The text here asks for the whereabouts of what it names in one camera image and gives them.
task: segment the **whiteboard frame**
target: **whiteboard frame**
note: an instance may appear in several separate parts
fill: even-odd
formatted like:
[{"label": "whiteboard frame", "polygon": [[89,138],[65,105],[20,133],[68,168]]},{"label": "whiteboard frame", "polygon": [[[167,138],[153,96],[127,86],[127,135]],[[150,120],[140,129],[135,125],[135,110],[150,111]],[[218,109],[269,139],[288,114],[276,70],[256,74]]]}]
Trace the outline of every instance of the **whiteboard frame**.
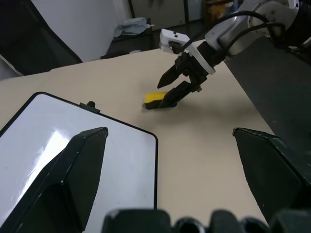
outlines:
[{"label": "whiteboard frame", "polygon": [[[47,93],[47,92],[36,92],[34,93],[23,105],[22,107],[13,115],[13,117],[8,121],[8,123],[5,124],[5,126],[0,130],[0,137],[2,137],[2,135],[9,129],[9,127],[13,124],[13,122],[19,117],[19,115],[27,108],[27,106],[33,101],[33,99],[38,96],[38,95],[47,95],[49,97],[52,97],[52,98],[55,98],[57,100],[60,100],[60,101],[63,101],[65,103],[68,103],[68,104],[71,104],[71,105],[74,105],[78,108],[82,108],[80,107],[79,104],[76,104],[76,103],[73,103],[73,102],[70,102],[68,100],[65,100],[63,98],[60,98],[60,97],[57,97],[57,96],[54,96],[50,93]],[[90,111],[91,113],[93,114],[97,114],[97,115],[100,115],[102,117],[105,117],[105,118],[108,118],[110,120],[113,120],[113,121],[116,121],[118,123],[121,123],[123,125],[126,125],[126,126],[129,126],[131,128],[134,128],[136,130],[139,130],[139,131],[142,131],[144,133],[148,133],[150,135],[152,135],[154,138],[155,138],[155,182],[154,182],[154,209],[157,209],[157,159],[158,159],[158,138],[155,134],[149,132],[149,131],[146,131],[146,130],[143,130],[141,128],[138,128],[134,125],[130,125],[126,122],[123,122],[123,121],[120,121],[118,119],[115,119],[113,117],[110,117],[110,116],[107,116],[105,114],[102,114],[102,113],[95,113],[95,112],[92,112]]]}]

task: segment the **black chair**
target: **black chair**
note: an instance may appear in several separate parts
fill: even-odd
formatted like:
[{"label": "black chair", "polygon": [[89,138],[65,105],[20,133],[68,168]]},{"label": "black chair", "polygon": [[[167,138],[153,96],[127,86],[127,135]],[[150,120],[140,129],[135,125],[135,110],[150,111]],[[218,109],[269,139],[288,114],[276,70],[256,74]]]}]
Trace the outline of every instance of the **black chair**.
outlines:
[{"label": "black chair", "polygon": [[23,75],[82,62],[31,0],[0,0],[0,55]]}]

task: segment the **beige table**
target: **beige table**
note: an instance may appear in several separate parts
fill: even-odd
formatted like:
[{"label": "beige table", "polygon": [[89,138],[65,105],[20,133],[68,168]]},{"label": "beige table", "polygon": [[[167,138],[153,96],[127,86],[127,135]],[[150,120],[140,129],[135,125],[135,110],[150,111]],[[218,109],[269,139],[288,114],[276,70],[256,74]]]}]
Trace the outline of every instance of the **beige table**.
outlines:
[{"label": "beige table", "polygon": [[175,58],[152,50],[1,81],[0,127],[37,91],[75,103],[92,100],[102,113],[157,135],[158,207],[173,221],[193,216],[207,224],[211,211],[219,208],[239,218],[263,219],[232,130],[271,130],[224,63],[200,93],[191,93],[177,107],[142,110],[144,95],[157,91],[159,78]]}]

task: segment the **white wall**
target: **white wall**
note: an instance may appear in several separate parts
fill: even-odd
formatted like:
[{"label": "white wall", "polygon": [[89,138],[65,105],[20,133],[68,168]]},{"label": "white wall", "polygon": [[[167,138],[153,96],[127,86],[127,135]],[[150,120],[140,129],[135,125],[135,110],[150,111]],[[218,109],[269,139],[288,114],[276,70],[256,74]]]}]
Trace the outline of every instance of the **white wall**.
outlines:
[{"label": "white wall", "polygon": [[32,0],[49,27],[81,58],[106,54],[117,16],[113,0]]}]

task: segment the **yellow object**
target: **yellow object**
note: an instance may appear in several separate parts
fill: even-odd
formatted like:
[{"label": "yellow object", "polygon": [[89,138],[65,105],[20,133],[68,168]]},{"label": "yellow object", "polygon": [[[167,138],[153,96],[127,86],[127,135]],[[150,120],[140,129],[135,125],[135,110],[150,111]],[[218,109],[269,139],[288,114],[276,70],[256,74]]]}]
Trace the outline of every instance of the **yellow object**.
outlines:
[{"label": "yellow object", "polygon": [[163,100],[167,92],[149,93],[145,96],[145,103],[150,103],[156,100]]}]

